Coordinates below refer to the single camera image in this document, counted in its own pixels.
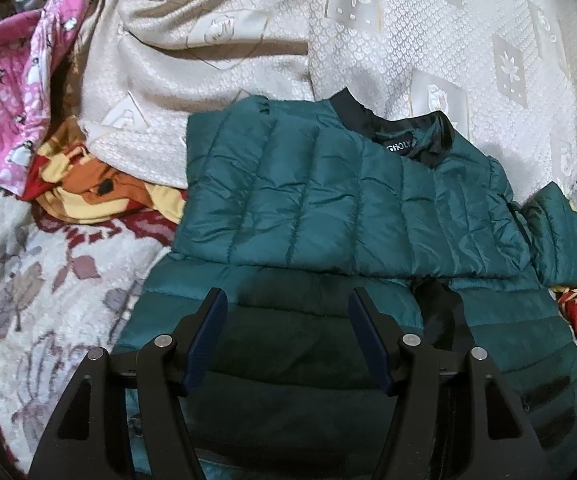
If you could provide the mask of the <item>red yellow orange blanket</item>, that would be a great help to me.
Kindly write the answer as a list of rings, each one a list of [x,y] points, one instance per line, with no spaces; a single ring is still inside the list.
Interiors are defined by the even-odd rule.
[[[22,200],[36,202],[68,223],[102,223],[142,209],[179,223],[185,192],[145,182],[102,162],[89,152],[78,122],[69,117],[40,145]]]

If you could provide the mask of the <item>white floral fleece bedspread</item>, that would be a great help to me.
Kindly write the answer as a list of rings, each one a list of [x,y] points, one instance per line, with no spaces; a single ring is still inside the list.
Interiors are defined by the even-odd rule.
[[[65,223],[0,192],[0,437],[17,470],[87,351],[113,348],[175,229],[154,210]]]

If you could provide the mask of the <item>dark green puffer jacket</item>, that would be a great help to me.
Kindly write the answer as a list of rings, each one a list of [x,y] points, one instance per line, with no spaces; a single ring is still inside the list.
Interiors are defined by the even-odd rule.
[[[577,286],[577,212],[558,185],[518,204],[444,114],[389,122],[347,91],[197,113],[186,143],[182,221],[116,348],[226,293],[208,373],[182,401],[207,478],[371,476],[394,402],[348,320],[357,287],[412,332],[433,292],[456,299],[553,474],[577,467],[577,343],[551,296]]]

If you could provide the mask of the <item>cream patterned quilt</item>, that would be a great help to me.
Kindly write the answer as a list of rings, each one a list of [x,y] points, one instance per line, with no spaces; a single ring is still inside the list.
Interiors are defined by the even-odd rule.
[[[182,188],[193,113],[344,89],[445,113],[518,200],[577,198],[577,0],[93,0],[64,106],[104,162]]]

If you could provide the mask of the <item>pink penguin print garment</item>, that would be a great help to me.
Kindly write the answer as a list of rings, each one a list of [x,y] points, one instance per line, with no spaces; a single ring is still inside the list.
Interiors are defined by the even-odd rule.
[[[51,77],[72,48],[93,0],[48,0],[0,21],[0,188],[26,188],[51,123]]]

